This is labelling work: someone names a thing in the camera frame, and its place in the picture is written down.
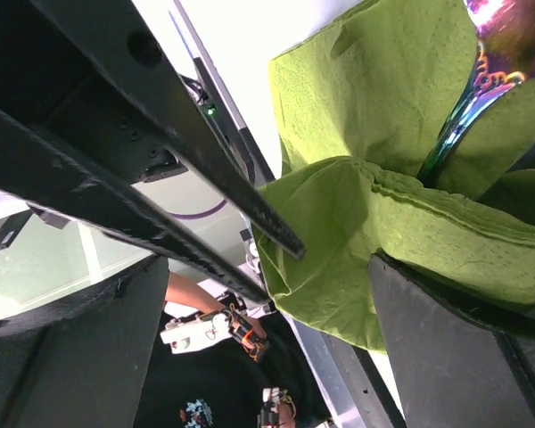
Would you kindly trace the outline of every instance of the green cloth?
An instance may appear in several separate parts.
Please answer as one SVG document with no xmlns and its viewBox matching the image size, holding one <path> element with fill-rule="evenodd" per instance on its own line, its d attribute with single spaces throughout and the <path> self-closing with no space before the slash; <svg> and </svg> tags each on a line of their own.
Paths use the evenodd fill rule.
<svg viewBox="0 0 535 428">
<path fill-rule="evenodd" d="M 264 195 L 307 247 L 299 262 L 256 233 L 283 312 L 384 350 L 366 273 L 379 248 L 498 304 L 535 305 L 535 226 L 522 222 L 535 210 L 516 203 L 535 194 L 535 171 L 504 176 L 484 198 L 499 210 L 465 198 L 478 199 L 535 142 L 535 80 L 476 122 L 441 190 L 414 179 L 474 55 L 461 0 L 367 0 L 272 61 L 287 174 Z"/>
</svg>

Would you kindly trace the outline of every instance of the screw hole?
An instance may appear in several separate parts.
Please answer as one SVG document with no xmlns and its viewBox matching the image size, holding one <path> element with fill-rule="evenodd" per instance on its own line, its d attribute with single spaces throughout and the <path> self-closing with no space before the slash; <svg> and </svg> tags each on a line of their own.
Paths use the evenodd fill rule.
<svg viewBox="0 0 535 428">
<path fill-rule="evenodd" d="M 128 119 L 127 118 L 122 118 L 120 121 L 119 121 L 119 129 L 121 130 L 125 130 L 125 129 L 128 129 Z"/>
<path fill-rule="evenodd" d="M 161 47 L 147 30 L 137 30 L 129 34 L 127 48 L 135 61 L 145 67 L 153 69 L 162 62 Z"/>
<path fill-rule="evenodd" d="M 131 130 L 131 132 L 128 133 L 128 139 L 131 141 L 137 141 L 141 139 L 141 133 L 137 129 Z"/>
</svg>

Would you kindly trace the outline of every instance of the black metal frame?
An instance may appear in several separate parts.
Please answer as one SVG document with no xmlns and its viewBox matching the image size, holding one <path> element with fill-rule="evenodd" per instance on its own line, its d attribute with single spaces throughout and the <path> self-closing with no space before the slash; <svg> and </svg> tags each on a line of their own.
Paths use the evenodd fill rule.
<svg viewBox="0 0 535 428">
<path fill-rule="evenodd" d="M 41 19 L 39 14 L 30 16 L 27 10 L 21 12 L 20 4 L 26 3 L 23 0 L 4 0 L 6 3 L 9 5 L 0 4 L 0 30 L 12 25 L 15 31 L 6 41 L 32 38 L 35 33 L 26 31 L 25 26 L 31 20 Z M 30 52 L 21 53 L 21 59 L 31 69 L 36 68 L 35 62 L 48 62 L 56 55 L 67 56 L 67 62 L 75 62 L 72 69 L 75 75 L 71 77 L 74 89 L 67 93 L 66 89 L 59 91 L 57 81 L 49 85 L 40 81 L 33 87 L 32 95 L 14 94 L 17 100 L 13 101 L 0 98 L 0 189 L 40 209 L 81 219 L 115 239 L 183 261 L 248 299 L 267 300 L 267 295 L 246 275 L 132 189 L 128 185 L 130 178 L 115 170 L 111 156 L 96 158 L 91 152 L 95 145 L 87 147 L 82 141 L 74 140 L 74 132 L 64 135 L 67 121 L 63 122 L 65 125 L 60 124 L 59 118 L 64 114 L 72 118 L 67 111 L 76 94 L 82 95 L 82 89 L 92 80 L 100 87 L 112 86 L 115 108 L 128 109 L 128 115 L 136 119 L 136 128 L 126 129 L 124 133 L 129 142 L 132 139 L 140 140 L 140 145 L 146 144 L 141 138 L 152 134 L 159 144 L 192 165 L 268 236 L 292 255 L 302 256 L 304 248 L 300 239 L 230 161 L 224 144 L 218 143 L 218 136 L 164 59 L 135 7 L 128 0 L 101 3 L 34 0 L 31 3 L 53 29 L 46 34 L 48 30 L 41 23 L 44 34 L 35 37 L 37 45 L 29 42 Z M 64 39 L 49 45 L 50 40 L 63 38 L 60 32 L 70 44 Z M 34 71 L 36 81 L 46 72 L 57 78 L 56 67 L 46 67 L 43 63 L 40 67 L 7 72 L 17 78 L 19 73 Z M 27 103 L 36 103 L 35 111 Z M 73 124 L 72 128 L 87 127 L 92 127 L 88 120 L 80 126 Z"/>
<path fill-rule="evenodd" d="M 228 108 L 222 100 L 222 96 L 214 83 L 214 79 L 210 76 L 202 58 L 195 58 L 193 63 L 206 92 L 218 107 L 218 122 L 220 123 L 220 129 L 226 133 L 228 142 L 232 144 L 234 150 L 236 150 L 242 157 L 244 167 L 248 174 L 248 179 L 256 187 L 274 181 L 276 178 L 269 168 L 263 154 L 261 154 L 250 130 L 247 127 L 238 129 L 230 117 Z"/>
<path fill-rule="evenodd" d="M 337 365 L 365 428 L 406 428 L 404 417 L 369 352 L 327 334 L 325 346 Z"/>
</svg>

